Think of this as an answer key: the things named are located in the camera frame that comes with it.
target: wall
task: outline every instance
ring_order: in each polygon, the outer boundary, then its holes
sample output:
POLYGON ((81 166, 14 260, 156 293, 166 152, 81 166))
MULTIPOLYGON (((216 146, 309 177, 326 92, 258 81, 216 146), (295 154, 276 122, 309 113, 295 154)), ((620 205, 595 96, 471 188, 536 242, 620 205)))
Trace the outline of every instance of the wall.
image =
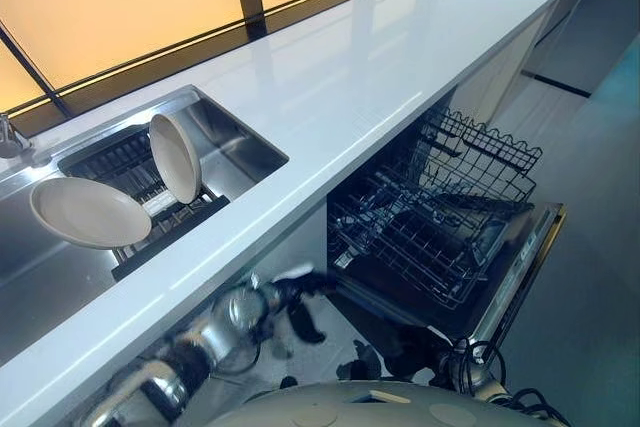
POLYGON ((581 0, 535 73, 593 92, 638 34, 640 0, 581 0))

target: floor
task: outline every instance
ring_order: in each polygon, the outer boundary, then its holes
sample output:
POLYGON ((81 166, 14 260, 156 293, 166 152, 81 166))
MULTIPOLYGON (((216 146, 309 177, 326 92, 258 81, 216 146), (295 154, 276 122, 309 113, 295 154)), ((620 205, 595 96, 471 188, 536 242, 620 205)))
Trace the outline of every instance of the floor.
POLYGON ((640 38, 587 101, 537 81, 494 125, 540 146, 567 221, 502 350, 573 425, 640 425, 640 38))
MULTIPOLYGON (((326 298, 314 297, 305 302, 317 329, 327 334, 322 344, 301 342, 286 315, 279 316, 274 339, 263 343, 256 366, 240 376, 208 379, 176 427, 205 425, 253 395, 277 389, 285 376, 295 377, 300 385, 338 380, 338 367, 357 358, 354 341, 366 341, 326 298)), ((382 373, 389 375, 384 367, 382 373)), ((421 371, 416 381, 426 383, 430 377, 429 371, 421 371)))

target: dish drying rack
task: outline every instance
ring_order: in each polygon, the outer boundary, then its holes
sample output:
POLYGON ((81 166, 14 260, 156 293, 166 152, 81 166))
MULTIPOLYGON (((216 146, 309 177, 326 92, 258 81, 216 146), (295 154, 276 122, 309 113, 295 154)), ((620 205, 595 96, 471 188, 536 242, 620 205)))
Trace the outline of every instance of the dish drying rack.
POLYGON ((229 204, 204 187, 189 204, 178 202, 162 181, 151 153, 148 126, 131 126, 91 147, 63 159, 60 170, 114 187, 148 208, 151 232, 140 242, 112 249, 117 266, 111 271, 122 280, 189 230, 229 204))

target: white plate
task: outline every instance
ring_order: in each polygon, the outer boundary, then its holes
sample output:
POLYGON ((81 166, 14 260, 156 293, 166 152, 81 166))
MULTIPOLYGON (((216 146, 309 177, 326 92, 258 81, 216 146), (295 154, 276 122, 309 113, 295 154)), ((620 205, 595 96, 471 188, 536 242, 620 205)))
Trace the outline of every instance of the white plate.
POLYGON ((92 180, 45 180, 31 191, 30 202, 47 230, 83 247, 124 247, 140 242, 151 231, 151 218, 140 204, 92 180))
POLYGON ((168 115, 154 115, 149 139, 153 160, 167 188, 183 204, 192 202, 200 192, 202 170, 198 153, 180 122, 168 115))

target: white cabinet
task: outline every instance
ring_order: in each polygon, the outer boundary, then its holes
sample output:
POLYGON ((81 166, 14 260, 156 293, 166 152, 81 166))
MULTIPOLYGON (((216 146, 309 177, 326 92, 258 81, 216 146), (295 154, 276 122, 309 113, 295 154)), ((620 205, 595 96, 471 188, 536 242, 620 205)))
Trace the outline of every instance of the white cabinet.
POLYGON ((526 60, 546 16, 547 13, 540 15, 461 83, 451 101, 451 110, 460 110, 478 122, 490 121, 526 60))
POLYGON ((327 203, 325 200, 296 221, 244 269, 266 282, 294 267, 308 265, 327 270, 327 203))

